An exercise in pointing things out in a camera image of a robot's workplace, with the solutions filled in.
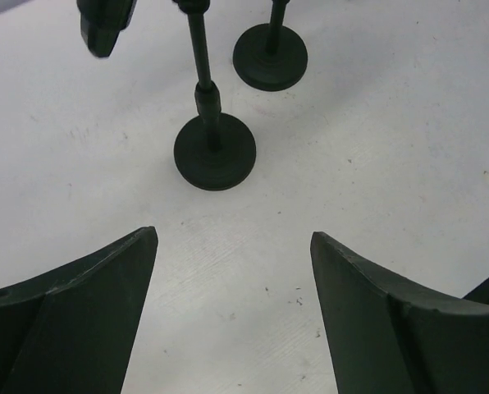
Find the black clip microphone stand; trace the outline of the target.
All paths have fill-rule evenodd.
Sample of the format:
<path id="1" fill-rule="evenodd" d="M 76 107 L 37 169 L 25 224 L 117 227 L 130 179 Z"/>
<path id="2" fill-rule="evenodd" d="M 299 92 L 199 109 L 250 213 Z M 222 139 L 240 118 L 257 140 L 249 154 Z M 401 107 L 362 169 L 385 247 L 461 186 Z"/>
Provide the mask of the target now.
<path id="1" fill-rule="evenodd" d="M 188 121 L 176 137 L 176 168 L 201 190 L 229 190 L 254 168 L 255 139 L 239 118 L 222 111 L 220 92 L 211 75 L 204 24 L 210 2 L 177 1 L 176 5 L 188 18 L 198 76 L 194 90 L 198 116 Z"/>

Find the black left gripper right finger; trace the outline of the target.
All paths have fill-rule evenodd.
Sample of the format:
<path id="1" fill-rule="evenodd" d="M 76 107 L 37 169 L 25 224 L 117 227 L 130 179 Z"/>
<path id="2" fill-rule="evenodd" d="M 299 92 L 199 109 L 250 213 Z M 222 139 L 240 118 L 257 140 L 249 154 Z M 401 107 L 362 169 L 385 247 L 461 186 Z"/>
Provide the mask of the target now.
<path id="1" fill-rule="evenodd" d="M 316 232 L 313 275 L 341 393 L 489 393 L 489 278 L 457 298 Z"/>

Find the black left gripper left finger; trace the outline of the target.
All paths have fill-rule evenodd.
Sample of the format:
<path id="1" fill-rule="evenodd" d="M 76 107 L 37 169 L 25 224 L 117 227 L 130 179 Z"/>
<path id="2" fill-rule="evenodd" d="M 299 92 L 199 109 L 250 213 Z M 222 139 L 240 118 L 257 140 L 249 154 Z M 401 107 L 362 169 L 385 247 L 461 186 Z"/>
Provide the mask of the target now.
<path id="1" fill-rule="evenodd" d="M 0 288 L 0 393 L 119 393 L 158 249 L 141 227 Z"/>

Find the black handheld microphone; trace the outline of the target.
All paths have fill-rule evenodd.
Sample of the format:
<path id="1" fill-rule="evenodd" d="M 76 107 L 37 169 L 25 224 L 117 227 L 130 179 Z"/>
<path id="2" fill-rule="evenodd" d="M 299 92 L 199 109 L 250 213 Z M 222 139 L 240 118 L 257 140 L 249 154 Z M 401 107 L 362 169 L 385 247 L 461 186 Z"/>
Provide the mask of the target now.
<path id="1" fill-rule="evenodd" d="M 130 24 L 136 0 L 77 0 L 80 32 L 96 58 L 112 54 L 119 34 Z"/>

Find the black shock mount stand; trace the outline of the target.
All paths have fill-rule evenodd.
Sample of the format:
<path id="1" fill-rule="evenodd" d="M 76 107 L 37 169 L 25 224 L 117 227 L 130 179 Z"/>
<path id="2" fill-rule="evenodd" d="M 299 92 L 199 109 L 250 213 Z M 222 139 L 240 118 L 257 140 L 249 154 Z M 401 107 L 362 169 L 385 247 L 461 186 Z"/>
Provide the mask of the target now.
<path id="1" fill-rule="evenodd" d="M 284 25 L 287 4 L 284 0 L 274 1 L 270 21 L 247 29 L 235 44 L 233 66 L 252 88 L 267 92 L 289 89 L 307 70 L 304 41 Z"/>

